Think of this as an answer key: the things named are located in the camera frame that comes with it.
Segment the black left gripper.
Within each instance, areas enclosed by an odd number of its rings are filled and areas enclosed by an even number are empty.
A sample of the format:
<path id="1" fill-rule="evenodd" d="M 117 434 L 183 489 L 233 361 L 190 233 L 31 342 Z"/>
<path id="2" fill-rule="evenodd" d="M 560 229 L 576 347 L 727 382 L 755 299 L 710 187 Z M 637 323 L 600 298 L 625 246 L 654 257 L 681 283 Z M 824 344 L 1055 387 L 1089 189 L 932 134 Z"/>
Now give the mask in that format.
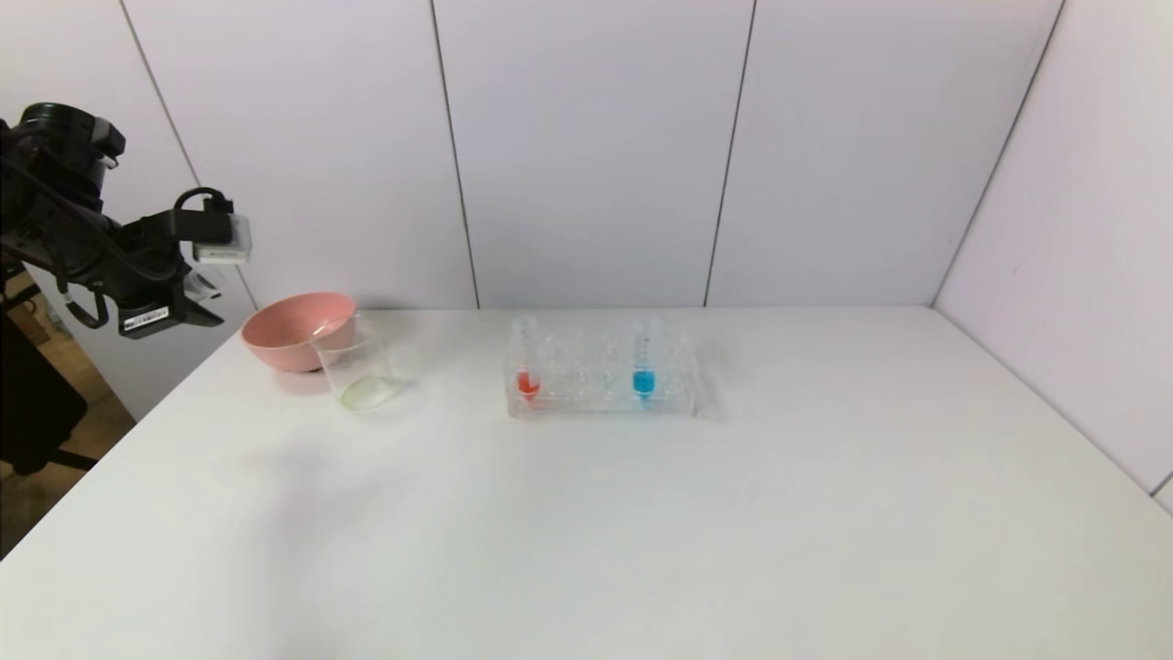
<path id="1" fill-rule="evenodd" d="M 117 304 L 118 334 L 138 341 L 179 325 L 222 325 L 224 319 L 203 305 L 218 295 L 221 288 L 210 280 L 152 283 L 129 302 Z"/>

